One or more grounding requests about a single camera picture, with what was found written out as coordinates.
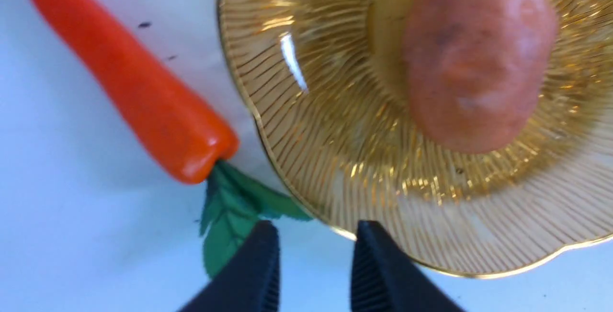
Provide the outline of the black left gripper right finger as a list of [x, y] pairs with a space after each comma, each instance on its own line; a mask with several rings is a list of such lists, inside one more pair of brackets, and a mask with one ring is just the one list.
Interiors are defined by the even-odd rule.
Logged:
[[376, 221], [359, 221], [351, 268], [353, 312], [462, 312]]

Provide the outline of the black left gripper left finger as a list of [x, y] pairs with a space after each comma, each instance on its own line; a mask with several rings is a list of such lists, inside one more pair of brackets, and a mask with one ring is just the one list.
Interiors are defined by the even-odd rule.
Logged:
[[277, 312], [280, 245], [277, 228], [259, 221], [221, 271], [182, 312]]

